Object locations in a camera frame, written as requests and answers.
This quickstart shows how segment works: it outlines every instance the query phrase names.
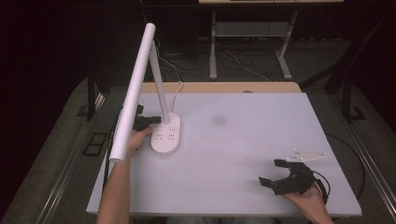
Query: table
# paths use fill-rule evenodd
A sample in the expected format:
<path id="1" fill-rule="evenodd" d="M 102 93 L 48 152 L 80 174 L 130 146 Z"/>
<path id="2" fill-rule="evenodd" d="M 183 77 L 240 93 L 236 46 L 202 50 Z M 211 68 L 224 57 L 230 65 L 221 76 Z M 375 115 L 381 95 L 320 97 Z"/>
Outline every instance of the table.
<path id="1" fill-rule="evenodd" d="M 164 83 L 175 92 L 178 83 Z M 145 116 L 161 111 L 152 83 L 140 102 Z M 167 102 L 174 96 L 167 94 Z M 332 184 L 331 216 L 360 216 L 361 208 L 334 157 L 306 95 L 298 85 L 279 83 L 184 83 L 174 105 L 182 122 L 171 156 L 159 156 L 149 139 L 132 160 L 134 216 L 290 217 L 299 211 L 259 183 L 259 176 L 285 178 L 274 166 L 294 148 L 326 152 L 306 164 Z M 97 213 L 101 168 L 87 212 Z"/>
<path id="2" fill-rule="evenodd" d="M 281 0 L 281 1 L 236 1 L 236 0 L 200 0 L 200 4 L 252 4 L 252 3 L 266 3 L 266 4 L 285 4 L 285 3 L 335 3 L 344 2 L 344 0 Z M 212 12 L 212 32 L 210 38 L 210 56 L 209 56 L 209 74 L 211 80 L 216 80 L 217 66 L 216 66 L 216 37 L 217 36 L 277 36 L 283 38 L 282 47 L 276 50 L 276 58 L 278 60 L 283 77 L 286 80 L 292 80 L 289 67 L 286 63 L 285 52 L 288 47 L 291 33 L 293 32 L 294 23 L 298 15 L 297 10 L 293 10 L 288 21 L 217 21 L 216 11 Z"/>

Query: power strip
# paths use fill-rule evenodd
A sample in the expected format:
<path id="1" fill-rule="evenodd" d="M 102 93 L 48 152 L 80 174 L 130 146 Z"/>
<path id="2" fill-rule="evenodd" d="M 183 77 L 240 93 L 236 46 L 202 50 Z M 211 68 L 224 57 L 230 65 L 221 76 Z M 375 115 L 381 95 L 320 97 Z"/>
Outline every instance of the power strip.
<path id="1" fill-rule="evenodd" d="M 159 123 L 152 126 L 151 146 L 160 155 L 171 155 L 176 151 L 180 137 L 180 117 L 169 113 L 168 124 Z"/>

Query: white cable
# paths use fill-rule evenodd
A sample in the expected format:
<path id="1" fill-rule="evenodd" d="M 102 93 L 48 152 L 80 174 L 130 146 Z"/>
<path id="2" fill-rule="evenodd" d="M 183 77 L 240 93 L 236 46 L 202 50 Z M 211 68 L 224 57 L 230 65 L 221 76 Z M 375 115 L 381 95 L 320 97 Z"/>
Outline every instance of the white cable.
<path id="1" fill-rule="evenodd" d="M 146 18 L 145 11 L 142 11 L 142 14 L 143 14 L 143 17 L 145 18 L 145 22 L 146 22 L 146 24 L 147 24 L 147 23 L 148 23 L 148 19 Z"/>
<path id="2" fill-rule="evenodd" d="M 178 93 L 178 91 L 180 91 L 181 87 L 183 86 L 183 82 L 182 82 L 182 81 L 179 81 L 178 83 L 180 83 L 180 85 L 178 85 L 178 88 L 177 88 L 177 90 L 176 90 L 176 92 L 175 92 L 175 95 L 174 95 L 174 97 L 173 97 L 173 99 L 172 99 L 172 102 L 171 102 L 171 104 L 170 104 L 170 106 L 169 106 L 169 112 L 172 112 L 173 105 L 174 105 L 174 102 L 175 102 L 177 93 Z"/>
<path id="3" fill-rule="evenodd" d="M 171 65 L 171 66 L 175 69 L 175 72 L 176 72 L 176 74 L 178 75 L 178 78 L 179 78 L 180 81 L 181 81 L 181 75 L 178 73 L 176 67 L 175 67 L 172 63 L 169 63 L 168 61 L 166 61 L 165 59 L 163 59 L 162 57 L 160 57 L 160 45 L 161 45 L 161 43 L 160 43 L 160 40 L 159 40 L 157 37 L 155 37 L 155 39 L 157 39 L 157 41 L 158 41 L 158 47 L 155 47 L 155 48 L 157 49 L 157 57 L 158 57 L 158 59 L 160 59 L 160 60 L 163 61 L 163 62 L 166 62 L 166 63 L 169 64 L 169 65 Z"/>
<path id="4" fill-rule="evenodd" d="M 262 76 L 262 75 L 260 75 L 260 74 L 257 74 L 257 73 L 255 73 L 255 72 L 249 70 L 248 68 L 246 68 L 243 64 L 241 64 L 241 63 L 238 61 L 238 59 L 235 58 L 235 56 L 233 56 L 233 54 L 231 54 L 230 51 L 228 51 L 228 50 L 224 50 L 224 51 L 227 52 L 228 54 L 230 54 L 230 55 L 239 63 L 239 65 L 241 65 L 241 67 L 243 67 L 243 68 L 244 68 L 245 70 L 247 70 L 249 73 L 251 73 L 251 74 L 253 74 L 253 75 L 256 75 L 256 76 L 259 76 L 259 77 L 263 77 L 263 78 L 265 78 L 267 81 L 272 82 L 272 80 L 269 79 L 268 77 L 264 77 L 264 76 Z"/>

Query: human arm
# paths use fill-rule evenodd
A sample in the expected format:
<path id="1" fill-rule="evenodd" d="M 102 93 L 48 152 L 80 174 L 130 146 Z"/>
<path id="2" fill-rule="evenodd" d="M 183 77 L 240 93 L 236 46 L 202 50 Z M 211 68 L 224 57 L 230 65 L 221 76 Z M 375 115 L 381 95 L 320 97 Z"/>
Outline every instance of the human arm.
<path id="1" fill-rule="evenodd" d="M 283 197 L 289 199 L 314 224 L 333 224 L 315 182 L 304 194 L 288 193 Z"/>
<path id="2" fill-rule="evenodd" d="M 124 162 L 115 163 L 99 204 L 97 224 L 128 223 L 130 210 L 131 158 L 142 145 L 146 135 L 152 133 L 148 127 L 142 132 L 133 133 Z"/>

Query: white tabletop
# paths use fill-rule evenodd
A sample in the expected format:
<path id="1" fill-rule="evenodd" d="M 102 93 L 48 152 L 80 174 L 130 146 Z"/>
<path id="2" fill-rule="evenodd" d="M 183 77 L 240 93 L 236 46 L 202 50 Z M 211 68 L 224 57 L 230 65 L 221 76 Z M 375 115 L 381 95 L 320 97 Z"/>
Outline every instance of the white tabletop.
<path id="1" fill-rule="evenodd" d="M 169 103 L 173 94 L 166 94 Z M 144 116 L 161 113 L 157 95 L 141 94 Z M 289 170 L 275 167 L 293 149 L 325 152 L 305 164 L 332 185 L 327 203 L 335 217 L 360 216 L 361 208 L 332 153 L 304 93 L 180 93 L 174 112 L 181 118 L 178 149 L 155 154 L 147 138 L 132 160 L 131 214 L 153 216 L 289 217 L 299 211 L 260 185 Z M 97 213 L 101 168 L 87 212 Z"/>

